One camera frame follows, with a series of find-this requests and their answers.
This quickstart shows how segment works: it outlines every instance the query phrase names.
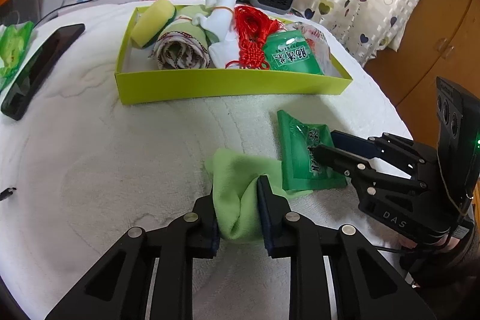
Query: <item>green plastic package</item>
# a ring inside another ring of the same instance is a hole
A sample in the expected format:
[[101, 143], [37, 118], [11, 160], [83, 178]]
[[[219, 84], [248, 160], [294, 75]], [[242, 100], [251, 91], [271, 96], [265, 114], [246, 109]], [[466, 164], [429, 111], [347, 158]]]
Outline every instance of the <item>green plastic package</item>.
[[0, 91], [15, 77], [25, 58], [34, 24], [27, 22], [19, 29], [8, 26], [0, 37]]
[[327, 125], [301, 123], [284, 110], [277, 112], [282, 145], [284, 190], [323, 190], [345, 187], [345, 176], [318, 164], [313, 149], [324, 144], [334, 146]]
[[299, 30], [270, 34], [263, 45], [263, 52], [273, 71], [323, 75], [315, 55]]

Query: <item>cabinet handle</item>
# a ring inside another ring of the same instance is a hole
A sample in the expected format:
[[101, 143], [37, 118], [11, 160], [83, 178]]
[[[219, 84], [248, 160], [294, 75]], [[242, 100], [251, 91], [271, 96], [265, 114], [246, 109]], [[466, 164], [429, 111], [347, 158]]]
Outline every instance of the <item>cabinet handle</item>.
[[445, 49], [445, 52], [443, 52], [442, 57], [446, 60], [448, 56], [453, 52], [455, 49], [455, 46], [449, 46], [447, 49]]
[[447, 39], [446, 38], [440, 38], [437, 43], [435, 44], [435, 50], [437, 52], [441, 52], [443, 50], [443, 45], [445, 45], [447, 43]]

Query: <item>yellow-green box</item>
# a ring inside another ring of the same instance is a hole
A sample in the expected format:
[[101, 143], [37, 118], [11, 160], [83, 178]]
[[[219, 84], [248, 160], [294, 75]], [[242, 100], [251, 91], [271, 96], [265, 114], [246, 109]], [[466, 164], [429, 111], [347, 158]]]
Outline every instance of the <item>yellow-green box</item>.
[[115, 80], [120, 101], [124, 105], [225, 95], [339, 95], [352, 81], [349, 73], [333, 56], [332, 63], [341, 78], [251, 69], [159, 70], [157, 59], [150, 57], [151, 49], [137, 49], [130, 39], [138, 17], [146, 9], [138, 7], [133, 12], [118, 53]]

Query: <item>plastic packet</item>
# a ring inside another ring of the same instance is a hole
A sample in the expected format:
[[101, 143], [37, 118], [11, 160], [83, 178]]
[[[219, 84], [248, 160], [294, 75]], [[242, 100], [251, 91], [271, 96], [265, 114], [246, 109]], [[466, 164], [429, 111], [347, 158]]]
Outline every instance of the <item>plastic packet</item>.
[[323, 75], [307, 41], [298, 30], [270, 34], [263, 45], [263, 52], [273, 71]]
[[301, 123], [284, 110], [277, 112], [282, 146], [284, 190], [323, 190], [345, 187], [345, 176], [321, 166], [312, 152], [320, 144], [334, 146], [327, 125]]
[[287, 30], [298, 30], [303, 34], [324, 75], [342, 77], [330, 60], [330, 47], [325, 35], [320, 30], [303, 22], [290, 23], [285, 28]]
[[27, 22], [18, 29], [11, 25], [3, 30], [0, 37], [0, 91], [15, 77], [25, 58], [33, 28], [34, 24]]

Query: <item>phone screen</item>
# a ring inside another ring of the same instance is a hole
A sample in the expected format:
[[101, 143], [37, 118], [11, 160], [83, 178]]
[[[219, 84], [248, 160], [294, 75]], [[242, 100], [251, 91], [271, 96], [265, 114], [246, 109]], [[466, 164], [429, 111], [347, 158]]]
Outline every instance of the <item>phone screen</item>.
[[0, 110], [19, 120], [62, 54], [85, 31], [83, 23], [64, 26], [56, 30], [20, 71], [8, 90]]

